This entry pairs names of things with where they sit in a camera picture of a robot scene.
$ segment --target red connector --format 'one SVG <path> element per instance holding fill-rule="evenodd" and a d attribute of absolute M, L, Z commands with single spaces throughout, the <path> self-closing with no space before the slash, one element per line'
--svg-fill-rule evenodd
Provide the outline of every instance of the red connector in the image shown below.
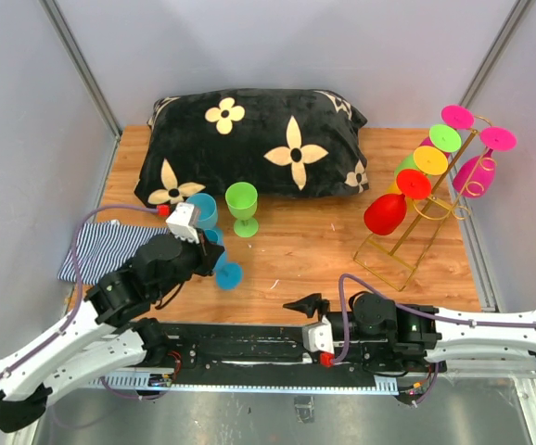
<path fill-rule="evenodd" d="M 160 206 L 157 206 L 157 214 L 159 216 L 169 216 L 171 214 L 172 210 L 167 204 L 161 204 Z"/>
<path fill-rule="evenodd" d="M 334 366 L 334 354 L 330 354 L 329 352 L 322 352 L 320 354 L 320 364 L 322 364 L 326 368 Z"/>

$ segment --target cable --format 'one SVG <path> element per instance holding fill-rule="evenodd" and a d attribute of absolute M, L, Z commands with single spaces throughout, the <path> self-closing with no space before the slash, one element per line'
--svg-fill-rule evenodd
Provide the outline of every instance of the cable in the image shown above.
<path fill-rule="evenodd" d="M 425 377 L 422 380 L 419 380 L 417 382 L 414 382 L 412 385 L 409 385 L 407 387 L 398 387 L 398 390 L 400 392 L 407 392 L 407 391 L 410 391 L 412 389 L 420 388 L 420 387 L 422 387 L 423 385 L 425 385 L 428 382 L 428 380 L 431 378 L 432 374 L 433 374 L 433 366 L 430 365 L 428 367 L 427 377 Z"/>
<path fill-rule="evenodd" d="M 171 355 L 174 359 L 175 359 L 175 369 L 173 371 L 173 376 L 172 376 L 172 380 L 175 381 L 175 378 L 177 377 L 177 373 L 179 373 L 180 369 L 182 369 L 182 356 L 180 355 L 179 352 L 177 351 L 170 351 L 168 353 L 168 355 Z M 117 395 L 118 397 L 122 397 L 122 398 L 125 398 L 125 399 L 140 399 L 138 397 L 127 397 L 125 396 L 124 394 L 120 393 L 120 392 L 116 392 L 113 388 L 110 388 L 109 385 L 108 385 L 108 382 L 105 380 L 104 377 L 100 377 L 100 381 L 101 383 L 103 384 L 103 386 L 111 391 L 112 393 L 114 393 L 115 395 Z M 143 399 L 147 399 L 147 400 L 156 400 L 158 398 L 160 398 L 161 396 L 164 396 L 166 394 L 167 391 L 163 392 L 162 394 L 159 394 L 158 396 L 144 396 Z M 98 417 L 96 420 L 93 420 L 91 422 L 88 422 L 86 424 L 83 424 L 83 425 L 68 425 L 66 423 L 64 423 L 63 421 L 60 420 L 60 418 L 57 416 L 57 413 L 56 413 L 56 406 L 51 406 L 49 409 L 50 409 L 50 412 L 51 412 L 51 415 L 50 415 L 50 422 L 51 424 L 55 424 L 56 426 L 59 426 L 60 428 L 64 428 L 64 429 L 72 429 L 72 430 L 81 430 L 81 429 L 85 429 L 85 428 L 88 428 L 89 426 L 93 426 L 95 424 L 98 424 L 99 422 L 101 422 L 102 420 L 105 420 L 106 418 L 110 417 L 112 414 L 114 414 L 116 411 L 118 411 L 118 409 L 120 408 L 120 405 L 116 405 L 116 408 L 111 410 L 110 412 L 105 412 L 102 416 Z M 48 441 L 48 444 L 49 445 L 53 445 L 54 443 L 54 431 L 53 430 L 50 430 L 50 435 L 49 435 L 49 441 Z"/>
<path fill-rule="evenodd" d="M 343 273 L 340 278 L 338 279 L 338 295 L 340 296 L 340 308 L 342 311 L 342 325 L 344 329 L 344 344 L 342 345 L 342 351 L 340 352 L 339 356 L 336 357 L 332 362 L 333 363 L 340 363 L 342 362 L 347 354 L 349 353 L 349 347 L 351 345 L 351 330 L 349 328 L 349 315 L 346 309 L 346 299 L 344 297 L 344 280 L 346 278 L 350 278 L 352 281 L 357 282 L 361 286 L 364 286 L 365 288 L 369 289 L 374 294 L 380 296 L 383 299 L 390 299 L 383 295 L 381 292 L 379 292 L 377 289 L 375 289 L 373 286 L 368 285 L 365 281 L 363 281 L 361 278 L 359 278 L 356 275 L 353 275 L 351 273 Z M 409 312 L 412 315 L 416 315 L 422 318 L 427 318 L 429 320 L 435 320 L 438 322 L 444 322 L 444 323 L 454 323 L 454 324 L 465 324 L 468 326 L 471 326 L 472 323 L 470 320 L 462 320 L 459 318 L 450 318 L 450 317 L 443 317 L 441 315 L 434 315 L 431 313 L 426 313 L 419 311 L 417 309 L 409 308 L 408 306 L 405 306 L 400 303 L 394 302 L 396 305 L 396 308 Z M 513 322 L 483 322 L 483 321 L 474 321 L 475 326 L 487 326 L 487 327 L 513 327 L 513 328 L 522 328 L 522 329 L 536 329 L 536 323 L 513 323 Z"/>
<path fill-rule="evenodd" d="M 163 302 L 162 299 L 161 301 L 159 302 L 159 304 L 157 306 L 155 306 L 155 309 L 157 311 L 161 310 L 161 309 L 165 309 L 167 307 L 167 305 L 169 303 L 171 303 L 173 301 L 173 299 L 175 297 L 177 297 L 177 294 L 179 294 L 179 291 L 182 290 L 182 287 L 184 287 L 184 283 L 180 283 L 180 285 L 177 287 L 177 289 L 175 289 L 175 292 L 173 292 L 173 295 L 171 295 L 167 301 Z"/>
<path fill-rule="evenodd" d="M 399 374 L 386 374 L 386 373 L 378 373 L 376 371 L 369 371 L 368 369 L 365 369 L 363 368 L 367 373 L 369 374 L 372 374 L 372 375 L 377 375 L 378 377 L 404 377 L 406 375 L 408 375 L 408 371 L 404 371 L 402 373 L 399 373 Z"/>
<path fill-rule="evenodd" d="M 418 399 L 416 399 L 413 402 L 413 406 L 417 407 L 420 405 L 425 399 L 429 396 L 431 391 L 433 390 L 433 387 L 435 386 L 435 383 L 437 383 L 437 377 L 439 375 L 439 364 L 435 363 L 435 372 L 433 373 L 433 378 L 431 379 L 431 383 L 428 384 L 427 390 L 423 393 L 422 396 L 420 396 Z"/>
<path fill-rule="evenodd" d="M 175 378 L 177 377 L 177 373 L 179 373 L 179 371 L 182 369 L 182 356 L 179 354 L 179 352 L 176 352 L 174 350 L 168 352 L 168 355 L 171 355 L 175 359 L 175 369 L 173 370 L 173 376 L 172 376 L 172 381 L 174 382 Z M 140 401 L 140 400 L 155 401 L 156 399 L 160 399 L 161 397 L 163 397 L 165 394 L 169 392 L 169 391 L 162 391 L 160 394 L 157 394 L 154 396 L 133 396 L 129 394 L 124 394 L 112 388 L 109 385 L 108 381 L 105 379 L 105 377 L 99 377 L 99 381 L 101 382 L 101 385 L 103 385 L 103 387 L 106 390 L 108 390 L 109 392 L 118 396 L 121 399 L 126 399 L 129 401 Z"/>
<path fill-rule="evenodd" d="M 11 364 L 7 369 L 5 369 L 2 373 L 0 373 L 0 380 L 5 375 L 10 375 L 13 371 L 18 369 L 20 366 L 22 366 L 25 362 L 30 360 L 32 357 L 34 357 L 36 354 L 44 350 L 47 346 L 49 346 L 56 338 L 58 338 L 66 329 L 68 326 L 72 324 L 74 319 L 76 318 L 76 315 L 79 312 L 79 309 L 81 308 L 81 304 L 83 302 L 83 278 L 81 277 L 81 270 L 80 270 L 80 264 L 79 264 L 79 258 L 78 258 L 78 238 L 79 234 L 81 233 L 83 226 L 96 214 L 98 214 L 100 211 L 103 210 L 109 210 L 109 209 L 128 209 L 128 210 L 138 210 L 143 211 L 144 213 L 158 213 L 158 209 L 147 209 L 145 207 L 138 207 L 138 206 L 131 206 L 127 204 L 114 204 L 109 206 L 101 206 L 95 210 L 89 211 L 86 216 L 79 222 L 79 224 L 76 226 L 76 229 L 74 230 L 74 234 L 72 235 L 72 241 L 70 242 L 70 259 L 72 260 L 72 267 L 74 268 L 74 272 L 76 274 L 76 295 L 77 300 L 74 308 L 66 318 L 66 321 L 60 326 L 57 332 L 52 334 L 50 337 L 46 338 L 43 342 L 41 342 L 39 345 L 37 345 L 35 348 L 27 352 L 24 356 L 19 358 L 16 362 Z"/>

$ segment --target blue cup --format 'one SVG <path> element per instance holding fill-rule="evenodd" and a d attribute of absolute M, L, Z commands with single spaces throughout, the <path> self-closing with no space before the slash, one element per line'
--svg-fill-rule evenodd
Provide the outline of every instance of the blue cup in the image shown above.
<path fill-rule="evenodd" d="M 219 212 L 216 209 L 216 201 L 206 193 L 196 193 L 185 200 L 190 204 L 194 204 L 200 209 L 200 217 L 198 218 L 199 229 L 212 229 L 219 221 Z"/>
<path fill-rule="evenodd" d="M 243 280 L 243 269 L 235 262 L 229 262 L 216 273 L 216 284 L 222 290 L 233 290 Z"/>
<path fill-rule="evenodd" d="M 206 237 L 209 239 L 211 243 L 224 246 L 222 230 L 218 230 L 216 227 L 214 229 L 207 229 L 204 231 L 204 235 L 206 235 Z"/>
<path fill-rule="evenodd" d="M 216 228 L 209 229 L 209 230 L 204 231 L 204 235 L 206 235 L 206 237 L 211 243 L 223 246 L 223 232 L 222 231 L 217 230 Z M 226 263 L 227 263 L 227 251 L 225 251 L 223 255 L 221 255 L 219 259 L 216 261 L 216 264 L 214 265 L 213 270 L 215 272 L 220 271 L 225 266 Z"/>

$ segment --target gold metal rack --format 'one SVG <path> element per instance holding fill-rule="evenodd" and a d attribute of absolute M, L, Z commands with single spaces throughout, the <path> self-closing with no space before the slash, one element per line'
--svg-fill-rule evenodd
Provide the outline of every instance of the gold metal rack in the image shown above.
<path fill-rule="evenodd" d="M 483 118 L 482 116 L 475 116 L 475 118 L 486 122 L 489 126 L 492 126 L 491 121 L 489 121 L 486 118 Z M 416 202 L 414 202 L 413 200 L 409 201 L 410 202 L 409 205 L 413 206 L 413 208 L 416 211 L 417 215 L 413 219 L 413 221 L 410 224 L 410 226 L 408 226 L 408 228 L 404 231 L 404 233 L 402 234 L 400 239 L 396 242 L 396 244 L 391 249 L 385 248 L 379 242 L 377 242 L 377 240 L 375 239 L 375 234 L 372 233 L 363 241 L 363 243 L 359 246 L 357 251 L 354 252 L 354 255 L 352 256 L 352 259 L 355 262 L 360 264 L 367 271 L 369 271 L 373 275 L 377 276 L 378 278 L 380 278 L 385 283 L 387 283 L 388 285 L 392 286 L 394 289 L 396 289 L 398 291 L 403 291 L 406 288 L 406 286 L 408 285 L 408 283 L 410 282 L 410 280 L 415 276 L 415 273 L 416 273 L 416 271 L 418 269 L 418 266 L 420 266 L 422 260 L 427 255 L 429 249 L 431 248 L 431 246 L 435 242 L 435 239 L 437 238 L 437 235 L 439 234 L 439 231 L 441 230 L 441 227 L 448 221 L 449 217 L 451 215 L 453 215 L 454 218 L 456 218 L 457 220 L 464 220 L 465 218 L 467 218 L 470 215 L 470 210 L 468 208 L 458 204 L 459 200 L 460 200 L 460 197 L 464 194 L 465 190 L 467 190 L 468 193 L 471 194 L 472 196 L 480 195 L 481 193 L 484 192 L 484 186 L 481 183 L 477 182 L 477 181 L 471 181 L 471 178 L 472 178 L 472 175 L 474 174 L 474 172 L 477 170 L 477 168 L 479 166 L 480 166 L 480 168 L 482 168 L 484 170 L 491 170 L 488 167 L 485 167 L 484 163 L 482 162 L 482 160 L 484 158 L 484 155 L 487 154 L 487 152 L 488 152 L 487 147 L 485 147 L 483 149 L 482 153 L 479 155 L 479 159 L 478 159 L 476 165 L 472 169 L 472 172 L 468 175 L 468 177 L 467 177 L 467 179 L 466 179 L 466 181 L 464 183 L 464 186 L 462 187 L 462 189 L 460 190 L 459 194 L 455 197 L 454 200 L 451 200 L 450 202 L 447 202 L 447 201 L 445 201 L 443 199 L 440 199 L 439 197 L 435 196 L 435 192 L 437 192 L 437 190 L 439 189 L 441 184 L 443 184 L 443 181 L 445 180 L 445 178 L 449 174 L 450 170 L 455 166 L 457 161 L 464 154 L 464 152 L 466 151 L 466 149 L 468 148 L 468 146 L 470 145 L 472 140 L 480 133 L 480 131 L 477 130 L 476 128 L 470 128 L 469 131 L 470 131 L 470 134 L 468 135 L 467 139 L 462 144 L 460 149 L 453 156 L 451 162 L 449 163 L 449 166 L 448 166 L 447 170 L 439 177 L 437 182 L 431 188 L 431 193 L 426 198 L 427 203 L 425 204 L 423 209 L 420 210 L 417 207 Z M 492 164 L 493 164 L 492 167 L 493 168 L 495 167 L 495 165 L 494 165 L 494 164 L 496 164 L 495 159 L 493 159 L 493 158 L 485 158 L 485 159 L 487 161 L 492 162 Z M 480 188 L 480 193 L 475 193 L 469 188 L 471 185 L 474 185 L 474 184 L 477 185 Z M 442 216 L 436 216 L 436 217 L 430 216 L 430 214 L 428 214 L 428 212 L 431 210 L 431 208 L 434 208 L 435 206 L 439 207 L 439 208 L 442 208 L 445 211 L 445 213 Z M 463 211 L 466 215 L 464 215 L 464 216 L 459 215 L 457 213 L 458 210 Z M 412 264 L 409 264 L 404 259 L 402 259 L 400 256 L 398 256 L 398 254 L 396 252 L 402 246 L 404 241 L 406 241 L 406 238 L 408 238 L 408 236 L 413 232 L 413 230 L 416 228 L 416 226 L 423 219 L 426 219 L 426 220 L 429 220 L 429 221 L 432 221 L 432 222 L 436 222 L 437 227 L 436 227 L 435 231 L 433 232 L 432 237 L 425 244 L 425 246 L 423 248 L 423 251 L 421 252 L 421 254 L 418 257 L 418 259 L 416 260 L 416 263 L 414 265 L 412 265 Z M 364 248 L 370 248 L 370 247 L 376 248 L 379 251 L 385 253 L 390 258 L 392 258 L 394 261 L 396 261 L 398 264 L 400 264 L 402 267 L 406 268 L 409 271 L 408 277 L 402 283 L 400 283 L 399 285 L 395 285 L 388 279 L 388 277 L 386 277 L 382 273 L 379 273 L 376 270 L 374 270 L 372 267 L 367 265 L 366 262 L 359 261 L 358 258 L 359 258 L 360 253 L 362 252 L 362 250 Z"/>

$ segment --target metal floor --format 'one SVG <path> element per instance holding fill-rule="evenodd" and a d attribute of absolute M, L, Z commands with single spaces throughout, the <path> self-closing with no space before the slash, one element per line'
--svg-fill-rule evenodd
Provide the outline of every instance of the metal floor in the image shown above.
<path fill-rule="evenodd" d="M 80 389 L 44 416 L 33 445 L 531 444 L 510 379 L 440 378 L 417 409 L 390 396 L 173 392 L 123 400 Z"/>

